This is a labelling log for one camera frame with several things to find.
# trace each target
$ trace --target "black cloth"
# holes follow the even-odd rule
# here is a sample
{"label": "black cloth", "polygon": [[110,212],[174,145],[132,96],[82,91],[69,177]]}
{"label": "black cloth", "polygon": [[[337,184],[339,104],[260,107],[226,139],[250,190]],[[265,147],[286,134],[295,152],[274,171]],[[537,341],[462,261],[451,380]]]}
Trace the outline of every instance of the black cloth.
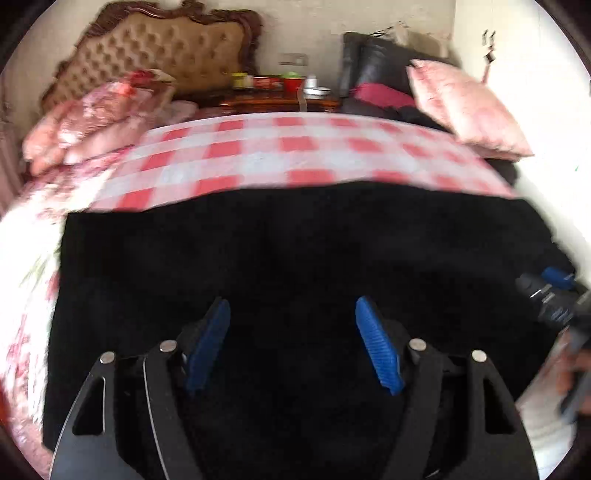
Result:
{"label": "black cloth", "polygon": [[395,109],[393,107],[381,108],[372,103],[357,100],[354,97],[343,100],[340,109],[341,113],[349,115],[373,116],[376,118],[387,118],[406,124],[419,125],[421,127],[432,128],[442,132],[450,133],[444,126],[438,124],[430,116],[424,114],[418,108],[413,106],[403,106]]}
{"label": "black cloth", "polygon": [[515,290],[573,267],[523,200],[349,183],[215,193],[141,213],[72,213],[61,244],[44,443],[90,367],[146,352],[216,296],[232,322],[186,418],[209,478],[376,478],[404,401],[355,326],[369,295],[411,336],[486,351],[517,397],[555,334]]}

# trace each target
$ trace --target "gingham fabric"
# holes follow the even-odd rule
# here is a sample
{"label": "gingham fabric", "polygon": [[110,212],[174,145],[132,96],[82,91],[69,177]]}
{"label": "gingham fabric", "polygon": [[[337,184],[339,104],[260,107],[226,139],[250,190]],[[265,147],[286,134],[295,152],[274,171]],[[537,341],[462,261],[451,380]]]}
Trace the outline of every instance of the gingham fabric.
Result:
{"label": "gingham fabric", "polygon": [[452,135],[338,113],[258,113],[158,128],[113,172],[91,210],[144,210],[220,190],[354,180],[512,198]]}

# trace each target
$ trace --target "carved wooden headboard frame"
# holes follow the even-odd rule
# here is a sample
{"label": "carved wooden headboard frame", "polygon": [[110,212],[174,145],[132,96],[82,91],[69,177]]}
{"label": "carved wooden headboard frame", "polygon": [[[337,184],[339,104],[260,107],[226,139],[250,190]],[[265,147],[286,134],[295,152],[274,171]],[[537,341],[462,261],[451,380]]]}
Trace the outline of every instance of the carved wooden headboard frame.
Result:
{"label": "carved wooden headboard frame", "polygon": [[261,35],[261,17],[252,10],[212,10],[208,14],[203,13],[203,3],[196,0],[184,0],[176,9],[163,9],[157,3],[146,1],[113,2],[103,7],[96,20],[91,23],[75,45],[75,51],[68,60],[60,62],[54,74],[56,81],[44,92],[41,97],[41,105],[50,96],[57,84],[57,79],[66,71],[70,63],[76,57],[88,39],[102,37],[111,32],[121,21],[131,14],[144,14],[156,19],[174,19],[187,17],[188,19],[209,25],[217,22],[237,22],[244,30],[244,37],[239,52],[239,61],[243,71],[256,74],[255,52],[258,47],[258,38]]}

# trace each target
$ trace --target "wall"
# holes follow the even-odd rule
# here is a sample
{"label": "wall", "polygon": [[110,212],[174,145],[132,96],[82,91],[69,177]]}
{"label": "wall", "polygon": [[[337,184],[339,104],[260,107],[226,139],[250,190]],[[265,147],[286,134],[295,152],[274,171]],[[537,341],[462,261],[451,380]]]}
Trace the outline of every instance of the wall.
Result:
{"label": "wall", "polygon": [[591,283],[590,77],[534,0],[457,0],[453,45],[482,78],[482,33],[496,30],[489,87],[516,117],[535,157],[521,160],[518,190],[539,209]]}
{"label": "wall", "polygon": [[[105,0],[57,0],[33,25],[7,69],[13,120],[23,136],[38,119],[38,99],[51,83],[59,61],[99,12]],[[174,7],[180,0],[160,2]],[[207,8],[249,8],[261,14],[264,30],[258,50],[262,72],[281,73],[278,53],[306,53],[321,85],[334,86],[339,74],[340,36],[371,33],[404,20],[417,31],[447,37],[452,32],[454,0],[212,0]]]}

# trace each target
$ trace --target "metal rivet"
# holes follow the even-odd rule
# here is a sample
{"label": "metal rivet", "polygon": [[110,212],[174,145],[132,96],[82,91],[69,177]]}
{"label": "metal rivet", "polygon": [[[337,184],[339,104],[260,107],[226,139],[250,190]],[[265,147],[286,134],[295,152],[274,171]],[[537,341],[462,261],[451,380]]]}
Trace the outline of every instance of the metal rivet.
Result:
{"label": "metal rivet", "polygon": [[483,364],[486,362],[486,353],[484,353],[482,350],[474,350],[472,352],[472,358],[474,361]]}
{"label": "metal rivet", "polygon": [[408,346],[415,352],[424,352],[427,349],[427,344],[425,343],[425,340],[421,338],[413,338],[408,343]]}
{"label": "metal rivet", "polygon": [[113,360],[115,360],[114,352],[105,352],[100,356],[100,363],[102,364],[110,364]]}
{"label": "metal rivet", "polygon": [[160,351],[162,353],[174,352],[177,349],[176,340],[165,340],[160,344]]}

